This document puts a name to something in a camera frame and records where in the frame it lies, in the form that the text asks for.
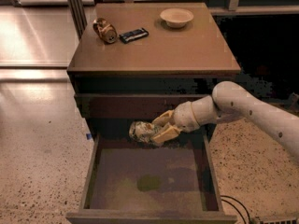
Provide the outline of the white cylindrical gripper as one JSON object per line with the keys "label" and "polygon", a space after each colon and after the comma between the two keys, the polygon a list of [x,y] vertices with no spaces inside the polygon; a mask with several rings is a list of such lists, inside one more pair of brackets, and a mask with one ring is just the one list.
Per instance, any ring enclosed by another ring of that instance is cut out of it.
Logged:
{"label": "white cylindrical gripper", "polygon": [[[175,126],[168,123],[171,118]],[[175,139],[179,136],[181,131],[190,133],[200,128],[192,110],[192,102],[180,104],[174,111],[165,111],[162,115],[154,119],[152,124],[163,126],[163,128],[150,139],[158,146],[161,146],[166,141]]]}

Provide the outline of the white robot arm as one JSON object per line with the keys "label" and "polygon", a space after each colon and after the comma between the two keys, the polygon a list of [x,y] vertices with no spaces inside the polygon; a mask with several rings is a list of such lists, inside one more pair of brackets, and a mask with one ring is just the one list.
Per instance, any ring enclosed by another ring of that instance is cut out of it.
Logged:
{"label": "white robot arm", "polygon": [[156,144],[190,133],[206,124],[246,118],[299,159],[299,118],[265,103],[232,81],[217,84],[211,95],[178,105],[152,123],[162,129],[151,137]]}

